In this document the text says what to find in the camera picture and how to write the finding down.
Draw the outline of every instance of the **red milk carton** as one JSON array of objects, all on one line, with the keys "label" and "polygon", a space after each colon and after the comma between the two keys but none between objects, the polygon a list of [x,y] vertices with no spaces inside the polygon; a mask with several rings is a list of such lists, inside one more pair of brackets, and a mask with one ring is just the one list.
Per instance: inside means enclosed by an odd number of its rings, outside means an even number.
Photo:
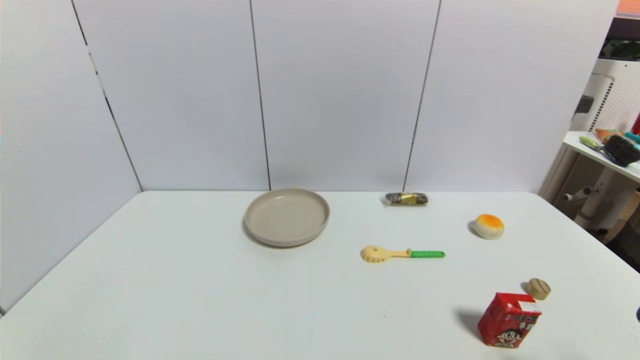
[{"label": "red milk carton", "polygon": [[478,329],[485,344],[516,348],[540,315],[542,311],[531,295],[496,293],[480,319]]}]

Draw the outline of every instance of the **toy spatula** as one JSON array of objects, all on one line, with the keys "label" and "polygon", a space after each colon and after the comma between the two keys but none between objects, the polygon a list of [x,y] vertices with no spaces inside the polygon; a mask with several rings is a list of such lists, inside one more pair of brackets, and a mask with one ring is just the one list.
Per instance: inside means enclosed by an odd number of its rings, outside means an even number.
[{"label": "toy spatula", "polygon": [[390,251],[379,246],[369,245],[360,251],[362,259],[368,263],[381,263],[389,258],[444,258],[442,251]]}]

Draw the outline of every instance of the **small round biscuit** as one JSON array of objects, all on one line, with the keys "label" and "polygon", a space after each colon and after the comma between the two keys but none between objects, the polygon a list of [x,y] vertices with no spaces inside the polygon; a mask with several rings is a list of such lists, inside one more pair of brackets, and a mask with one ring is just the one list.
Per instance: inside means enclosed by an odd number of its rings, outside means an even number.
[{"label": "small round biscuit", "polygon": [[545,300],[551,292],[551,287],[543,280],[534,277],[529,280],[529,283],[524,290],[526,290],[527,294],[533,296],[536,300]]},{"label": "small round biscuit", "polygon": [[499,217],[489,214],[480,215],[471,225],[478,235],[485,239],[494,240],[504,233],[504,224]]}]

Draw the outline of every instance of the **green handle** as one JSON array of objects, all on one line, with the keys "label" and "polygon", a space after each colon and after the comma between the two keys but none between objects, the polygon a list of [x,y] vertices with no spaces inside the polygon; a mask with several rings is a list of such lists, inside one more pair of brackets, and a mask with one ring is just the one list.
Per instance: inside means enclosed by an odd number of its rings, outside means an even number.
[{"label": "green handle", "polygon": [[412,258],[444,258],[444,252],[442,251],[413,251],[411,250]]}]

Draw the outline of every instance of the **bread roll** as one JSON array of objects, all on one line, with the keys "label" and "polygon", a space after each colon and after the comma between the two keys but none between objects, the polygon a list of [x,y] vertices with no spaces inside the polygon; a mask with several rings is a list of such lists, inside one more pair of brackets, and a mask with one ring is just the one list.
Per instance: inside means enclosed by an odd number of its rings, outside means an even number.
[{"label": "bread roll", "polygon": [[494,240],[500,238],[504,233],[504,224],[499,217],[489,214],[480,215],[474,221],[472,227],[478,235],[485,239]]}]

